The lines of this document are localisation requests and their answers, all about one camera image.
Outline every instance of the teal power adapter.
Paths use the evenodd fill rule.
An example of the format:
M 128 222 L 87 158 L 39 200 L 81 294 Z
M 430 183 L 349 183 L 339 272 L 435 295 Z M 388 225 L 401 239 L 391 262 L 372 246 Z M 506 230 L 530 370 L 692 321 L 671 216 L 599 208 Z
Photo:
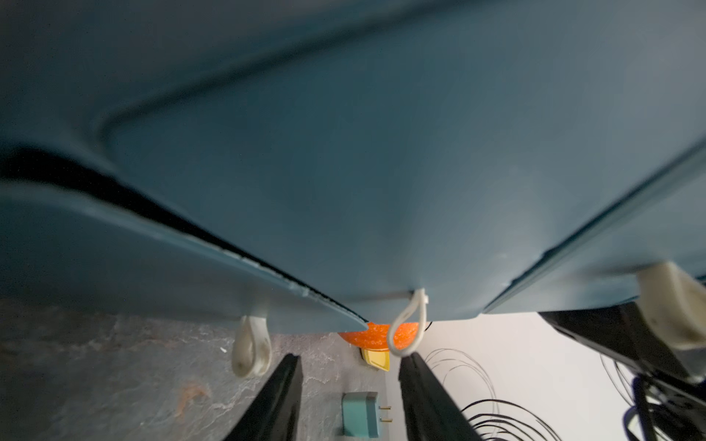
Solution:
M 392 423 L 392 420 L 380 418 L 377 392 L 349 392 L 343 394 L 343 434 L 360 438 L 380 437 L 380 422 Z

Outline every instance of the gray stone floor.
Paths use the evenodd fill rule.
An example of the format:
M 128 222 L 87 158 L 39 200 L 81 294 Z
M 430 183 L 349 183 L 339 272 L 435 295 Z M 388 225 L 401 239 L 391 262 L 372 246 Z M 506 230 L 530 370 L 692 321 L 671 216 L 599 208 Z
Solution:
M 338 335 L 272 339 L 270 372 L 239 380 L 232 330 L 0 299 L 0 440 L 219 441 L 287 352 L 304 368 L 298 440 L 352 439 L 343 392 L 385 403 L 384 372 Z

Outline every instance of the orange ball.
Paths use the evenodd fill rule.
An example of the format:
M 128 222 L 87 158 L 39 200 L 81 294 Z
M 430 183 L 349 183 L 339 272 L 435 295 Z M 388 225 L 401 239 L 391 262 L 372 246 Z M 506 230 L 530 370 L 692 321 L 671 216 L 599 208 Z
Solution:
M 395 347 L 404 349 L 412 343 L 414 336 L 417 335 L 419 323 L 402 323 L 395 332 L 394 342 Z M 367 331 L 360 332 L 339 332 L 338 335 L 343 337 L 346 342 L 359 348 L 368 349 L 369 351 L 389 351 L 387 334 L 390 325 L 376 325 L 368 323 Z

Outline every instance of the white plastic clip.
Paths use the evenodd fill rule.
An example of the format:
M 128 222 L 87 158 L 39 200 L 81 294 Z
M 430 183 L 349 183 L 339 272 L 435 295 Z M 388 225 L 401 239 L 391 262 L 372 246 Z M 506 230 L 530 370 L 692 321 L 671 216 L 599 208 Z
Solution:
M 259 377 L 267 373 L 272 359 L 272 343 L 265 318 L 245 315 L 240 319 L 232 357 L 233 372 L 239 377 Z
M 390 325 L 388 329 L 388 348 L 390 353 L 398 357 L 406 357 L 411 355 L 412 352 L 417 350 L 417 346 L 421 343 L 422 337 L 424 337 L 424 326 L 426 325 L 426 304 L 429 303 L 429 297 L 426 295 L 424 288 L 415 289 L 414 294 L 412 294 L 412 300 L 409 301 L 409 305 L 402 310 L 402 312 L 395 318 L 395 321 Z M 417 334 L 414 336 L 414 340 L 406 348 L 398 349 L 395 346 L 395 333 L 402 323 L 404 323 L 413 313 L 414 310 L 419 308 L 419 328 L 417 329 Z
M 667 346 L 706 347 L 706 288 L 673 262 L 638 272 L 636 302 L 647 326 Z

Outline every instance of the white wall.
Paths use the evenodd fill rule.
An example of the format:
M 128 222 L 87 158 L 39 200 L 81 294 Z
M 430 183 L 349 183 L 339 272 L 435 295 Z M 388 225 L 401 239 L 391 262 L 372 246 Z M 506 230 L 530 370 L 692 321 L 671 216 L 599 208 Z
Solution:
M 535 313 L 481 315 L 472 320 L 435 322 L 425 334 L 418 352 L 427 358 L 439 349 L 456 351 L 436 352 L 427 364 L 460 408 L 491 398 L 492 392 L 479 374 L 484 370 L 497 399 L 511 401 L 533 412 L 550 425 L 562 441 L 626 440 L 622 416 L 628 405 L 611 382 L 600 355 L 560 335 Z M 457 351 L 466 353 L 472 360 L 459 362 L 466 357 Z M 394 421 L 385 426 L 391 441 L 403 441 L 407 436 L 397 381 L 400 364 L 398 358 L 393 358 L 386 385 Z M 615 375 L 611 364 L 609 371 Z M 501 413 L 538 424 L 533 417 L 521 415 L 523 412 L 518 409 L 500 406 Z M 465 414 L 470 417 L 476 413 Z

